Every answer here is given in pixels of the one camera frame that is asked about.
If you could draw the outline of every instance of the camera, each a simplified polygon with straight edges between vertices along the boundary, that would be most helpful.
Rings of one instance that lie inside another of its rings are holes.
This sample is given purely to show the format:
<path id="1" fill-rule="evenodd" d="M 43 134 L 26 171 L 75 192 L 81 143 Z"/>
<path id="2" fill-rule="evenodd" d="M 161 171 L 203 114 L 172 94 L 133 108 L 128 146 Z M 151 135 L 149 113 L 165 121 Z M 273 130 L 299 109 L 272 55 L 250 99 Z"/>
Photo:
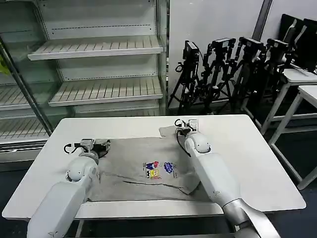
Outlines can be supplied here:
<path id="1" fill-rule="evenodd" d="M 261 51 L 264 48 L 264 44 L 262 42 L 253 40 L 251 38 L 240 37 L 239 41 L 242 45 L 245 45 L 249 48 L 253 48 L 256 51 Z"/>
<path id="2" fill-rule="evenodd" d="M 267 46 L 271 52 L 270 62 L 272 63 L 282 63 L 283 56 L 292 49 L 288 43 L 273 39 L 267 40 Z"/>
<path id="3" fill-rule="evenodd" d="M 192 62 L 199 62 L 199 49 L 193 42 L 185 41 L 183 59 Z"/>
<path id="4" fill-rule="evenodd" d="M 213 49 L 221 49 L 221 48 L 224 48 L 224 47 L 233 48 L 235 43 L 236 43 L 236 39 L 234 39 L 234 38 L 232 38 L 232 39 L 223 38 L 223 39 L 220 39 L 220 40 L 213 41 L 211 43 L 211 47 Z"/>

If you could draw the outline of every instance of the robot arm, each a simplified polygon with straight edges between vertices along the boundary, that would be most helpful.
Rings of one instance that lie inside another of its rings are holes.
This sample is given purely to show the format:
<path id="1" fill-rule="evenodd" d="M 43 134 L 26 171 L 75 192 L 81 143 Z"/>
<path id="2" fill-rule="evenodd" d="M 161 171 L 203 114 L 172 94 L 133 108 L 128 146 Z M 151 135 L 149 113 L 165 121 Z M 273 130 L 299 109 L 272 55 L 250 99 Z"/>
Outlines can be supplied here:
<path id="1" fill-rule="evenodd" d="M 207 138 L 197 131 L 187 133 L 185 149 L 209 198 L 223 209 L 225 216 L 234 225 L 243 227 L 235 233 L 235 237 L 280 238 L 267 216 L 250 207 L 241 198 L 240 184 L 221 156 L 212 152 Z"/>
<path id="2" fill-rule="evenodd" d="M 93 183 L 99 182 L 98 160 L 100 154 L 91 151 L 91 146 L 83 146 L 84 152 L 68 165 L 65 181 L 56 183 L 47 193 L 28 224 L 27 238 L 62 238 L 67 233 L 86 193 Z"/>

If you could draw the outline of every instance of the white table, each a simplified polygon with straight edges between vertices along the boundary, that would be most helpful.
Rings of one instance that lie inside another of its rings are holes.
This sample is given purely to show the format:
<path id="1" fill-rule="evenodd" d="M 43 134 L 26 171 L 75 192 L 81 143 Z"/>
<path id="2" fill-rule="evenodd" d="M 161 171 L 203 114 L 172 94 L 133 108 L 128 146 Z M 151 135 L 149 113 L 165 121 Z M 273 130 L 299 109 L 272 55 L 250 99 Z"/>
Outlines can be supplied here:
<path id="1" fill-rule="evenodd" d="M 46 193 L 65 178 L 76 155 L 66 155 L 64 145 L 83 138 L 159 137 L 159 128 L 176 119 L 199 119 L 199 130 L 212 144 L 241 183 L 242 197 L 261 211 L 303 209 L 306 204 L 291 179 L 246 115 L 198 117 L 140 117 L 63 119 L 39 153 L 9 200 L 2 215 L 29 219 Z M 193 201 L 86 202 L 76 219 L 215 216 L 213 203 Z"/>
<path id="2" fill-rule="evenodd" d="M 291 170 L 291 172 L 293 173 L 293 175 L 299 182 L 297 188 L 301 190 L 307 187 L 314 179 L 317 178 L 317 167 L 310 174 L 308 174 L 304 179 L 302 179 L 302 177 L 298 174 L 295 168 L 289 163 L 289 161 L 285 158 L 282 152 L 275 145 L 276 141 L 278 140 L 280 135 L 283 133 L 317 130 L 317 126 L 302 126 L 297 128 L 285 128 L 287 124 L 289 123 L 289 121 L 292 119 L 294 113 L 296 112 L 298 106 L 300 105 L 303 99 L 305 99 L 306 101 L 308 101 L 310 104 L 312 104 L 313 106 L 317 108 L 317 85 L 299 86 L 298 89 L 299 89 L 298 95 L 296 96 L 295 100 L 293 101 L 292 105 L 287 111 L 285 117 L 283 118 L 282 122 L 276 129 L 271 140 L 269 141 L 269 145 L 272 148 L 272 150 L 281 157 L 281 159 L 285 162 L 286 166 Z"/>
<path id="3" fill-rule="evenodd" d="M 275 116 L 275 114 L 291 86 L 317 85 L 317 75 L 307 72 L 301 68 L 285 69 L 284 75 L 287 78 L 287 83 L 283 85 L 263 125 L 261 126 L 259 125 L 259 123 L 257 123 L 258 126 L 261 127 L 262 135 L 265 134 L 266 130 L 268 129 L 272 121 L 281 121 L 284 118 L 284 116 Z M 292 117 L 292 119 L 308 119 L 308 118 L 317 118 L 317 114 L 316 113 L 301 114 L 301 115 L 293 115 Z"/>

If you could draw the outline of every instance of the white shelf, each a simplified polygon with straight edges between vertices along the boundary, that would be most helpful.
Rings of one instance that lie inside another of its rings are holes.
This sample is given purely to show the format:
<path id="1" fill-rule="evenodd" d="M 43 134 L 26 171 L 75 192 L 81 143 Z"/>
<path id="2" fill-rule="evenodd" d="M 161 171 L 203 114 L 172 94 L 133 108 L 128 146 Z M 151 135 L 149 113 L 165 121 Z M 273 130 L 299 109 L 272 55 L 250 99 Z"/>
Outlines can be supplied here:
<path id="1" fill-rule="evenodd" d="M 100 56 L 159 54 L 163 47 L 156 36 L 99 37 L 50 40 L 28 55 L 30 60 Z"/>
<path id="2" fill-rule="evenodd" d="M 121 111 L 134 111 L 134 110 L 158 109 L 158 108 L 159 108 L 159 101 L 156 99 L 74 106 L 75 113 L 101 113 L 101 112 L 118 112 L 118 111 L 121 112 Z"/>
<path id="3" fill-rule="evenodd" d="M 47 138 L 48 135 L 37 118 L 0 120 L 0 143 Z"/>
<path id="4" fill-rule="evenodd" d="M 49 102 L 51 107 L 161 99 L 159 78 L 136 77 L 67 81 Z"/>
<path id="5" fill-rule="evenodd" d="M 103 113 L 76 113 L 76 118 L 120 118 L 120 117 L 154 117 L 160 116 L 159 109 L 131 110 Z"/>
<path id="6" fill-rule="evenodd" d="M 50 95 L 52 83 L 30 84 L 37 103 L 45 103 Z M 31 108 L 18 85 L 0 86 L 0 111 Z"/>

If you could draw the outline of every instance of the black tripod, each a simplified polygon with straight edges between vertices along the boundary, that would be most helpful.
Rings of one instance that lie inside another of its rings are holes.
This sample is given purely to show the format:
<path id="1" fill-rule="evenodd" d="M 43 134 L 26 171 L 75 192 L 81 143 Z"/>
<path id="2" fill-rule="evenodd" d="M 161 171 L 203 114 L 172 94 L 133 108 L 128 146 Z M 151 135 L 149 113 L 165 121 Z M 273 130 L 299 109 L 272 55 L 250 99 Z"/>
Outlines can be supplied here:
<path id="1" fill-rule="evenodd" d="M 195 102 L 194 90 L 196 82 L 199 82 L 198 78 L 198 66 L 199 66 L 199 49 L 192 42 L 185 41 L 185 49 L 183 51 L 184 63 L 178 62 L 176 72 L 181 72 L 181 75 L 177 81 L 173 93 L 170 95 L 167 107 L 169 108 L 173 99 L 179 102 L 178 115 L 186 114 L 191 105 Z M 182 85 L 181 98 L 176 97 L 176 92 L 179 86 Z"/>
<path id="2" fill-rule="evenodd" d="M 229 68 L 233 67 L 235 61 L 231 59 L 232 49 L 234 48 L 236 40 L 232 39 L 220 39 L 213 41 L 208 45 L 207 53 L 204 55 L 203 66 L 205 71 L 202 73 L 203 79 L 201 80 L 198 87 L 200 87 L 200 100 L 204 102 L 204 109 L 202 114 L 210 114 L 212 110 L 210 104 L 214 99 L 220 97 L 222 92 L 228 98 L 231 98 L 229 80 L 232 78 L 228 72 Z M 209 66 L 209 57 L 212 55 L 212 51 L 215 52 L 216 58 L 212 61 L 211 66 Z M 221 83 L 217 85 L 218 75 L 223 70 Z M 213 73 L 211 82 L 208 84 L 208 78 Z"/>
<path id="3" fill-rule="evenodd" d="M 257 118 L 259 104 L 264 98 L 267 89 L 275 101 L 279 93 L 279 84 L 284 84 L 284 82 L 281 81 L 282 72 L 285 66 L 290 64 L 292 60 L 292 48 L 289 47 L 287 43 L 268 39 L 266 47 L 267 50 L 270 51 L 270 59 L 265 63 L 262 62 L 259 64 L 258 70 L 256 70 L 255 73 L 257 79 L 253 80 L 254 85 L 251 89 L 249 111 L 254 116 L 254 119 Z M 287 58 L 286 64 L 282 63 L 282 58 L 285 54 Z"/>
<path id="4" fill-rule="evenodd" d="M 239 73 L 239 76 L 234 86 L 234 91 L 232 94 L 232 103 L 231 103 L 232 110 L 236 109 L 237 102 L 242 102 L 247 96 L 247 92 L 252 82 L 250 79 L 253 78 L 253 75 L 257 68 L 258 62 L 253 60 L 255 56 L 257 55 L 258 51 L 261 52 L 260 53 L 261 62 L 263 62 L 263 58 L 266 55 L 266 47 L 264 46 L 263 43 L 250 39 L 250 38 L 240 37 L 235 60 L 239 59 L 241 49 L 243 46 L 244 46 L 243 58 L 238 63 L 237 67 L 234 70 L 234 73 L 236 73 L 239 70 L 239 68 L 241 68 L 241 71 Z"/>

